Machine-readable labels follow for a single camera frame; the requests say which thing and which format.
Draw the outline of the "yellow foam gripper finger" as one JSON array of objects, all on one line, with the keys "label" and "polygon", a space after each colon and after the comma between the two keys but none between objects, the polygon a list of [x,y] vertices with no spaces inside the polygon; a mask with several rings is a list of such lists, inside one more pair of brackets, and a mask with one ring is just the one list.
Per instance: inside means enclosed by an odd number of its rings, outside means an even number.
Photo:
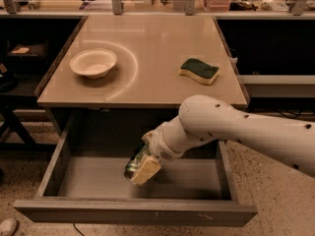
[{"label": "yellow foam gripper finger", "polygon": [[133,174],[131,181],[137,185],[143,185],[154,177],[161,169],[159,161],[151,156],[145,155],[140,162],[140,166]]}]

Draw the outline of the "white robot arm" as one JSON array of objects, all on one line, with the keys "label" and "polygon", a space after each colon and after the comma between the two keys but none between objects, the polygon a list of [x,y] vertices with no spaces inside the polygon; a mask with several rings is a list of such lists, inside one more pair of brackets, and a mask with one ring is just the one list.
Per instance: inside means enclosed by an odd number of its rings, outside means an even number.
[{"label": "white robot arm", "polygon": [[218,99],[193,95],[178,115],[142,137],[125,177],[142,185],[161,166],[214,140],[240,143],[309,176],[315,175],[315,123],[246,113]]}]

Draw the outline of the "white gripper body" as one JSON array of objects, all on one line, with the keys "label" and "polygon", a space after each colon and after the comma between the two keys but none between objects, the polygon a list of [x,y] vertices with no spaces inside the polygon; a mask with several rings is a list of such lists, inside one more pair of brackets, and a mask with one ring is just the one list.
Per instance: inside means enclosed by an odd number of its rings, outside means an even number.
[{"label": "white gripper body", "polygon": [[164,122],[154,130],[147,132],[142,140],[146,144],[150,154],[161,163],[174,161],[182,156],[181,153],[173,150],[165,141],[163,135],[169,125]]}]

